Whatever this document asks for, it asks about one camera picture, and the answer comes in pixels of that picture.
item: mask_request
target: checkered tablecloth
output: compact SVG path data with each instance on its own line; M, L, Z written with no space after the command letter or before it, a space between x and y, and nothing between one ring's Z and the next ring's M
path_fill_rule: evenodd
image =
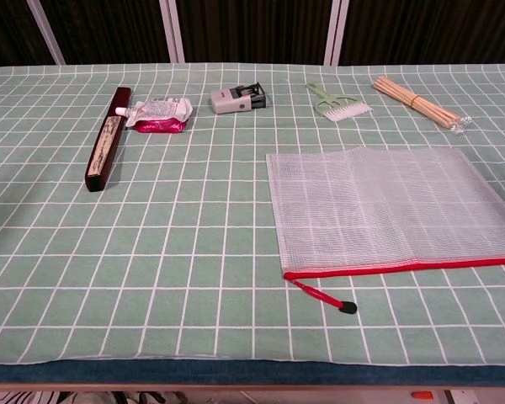
M474 123L463 136L376 92L381 74ZM268 107L215 116L260 81ZM316 115L318 82L374 111ZM104 192L83 177L116 87L187 96L175 135L126 131ZM505 364L505 266L282 280L265 155L458 147L505 200L505 65L0 68L0 363L232 358Z

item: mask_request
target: brush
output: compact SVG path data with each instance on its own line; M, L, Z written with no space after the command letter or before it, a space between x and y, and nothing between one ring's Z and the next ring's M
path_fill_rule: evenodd
M314 110L332 122L347 120L372 110L360 98L349 95L331 95L314 82L307 83L306 87L320 98L320 101L314 105Z

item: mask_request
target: red zipper edge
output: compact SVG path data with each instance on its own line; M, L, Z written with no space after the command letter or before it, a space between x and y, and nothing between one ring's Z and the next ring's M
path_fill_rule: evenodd
M357 305L352 301L337 300L334 297L316 289L308 284L302 284L297 279L330 278L333 276L352 276L352 275L371 275L388 274L402 271L414 271L421 269L449 269L449 268L468 268L484 267L491 265L505 265L505 258L487 258L472 259L465 261L450 261L446 263L404 263L385 268L366 268L366 269L330 269L325 267L326 272L321 272L322 267L317 267L316 271L309 270L300 272L285 272L283 278L288 280L298 288L302 289L308 295L321 300L328 305L337 307L339 311L347 314L354 314L357 311Z

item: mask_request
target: green plastic handle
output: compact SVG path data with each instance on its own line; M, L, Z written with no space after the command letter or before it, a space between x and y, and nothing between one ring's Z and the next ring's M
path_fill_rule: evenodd
M314 94L316 94L320 98L331 98L332 95L329 93L326 93L323 88L318 86L315 82L308 82L306 84L306 87L311 90Z

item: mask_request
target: bundle of chopsticks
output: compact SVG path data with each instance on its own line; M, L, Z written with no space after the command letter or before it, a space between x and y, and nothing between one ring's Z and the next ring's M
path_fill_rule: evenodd
M392 82L392 80L386 76L379 77L374 82L373 87L429 117L444 128L450 128L455 125L456 122L460 121L460 117L457 114L427 101L420 95L412 93L410 90Z

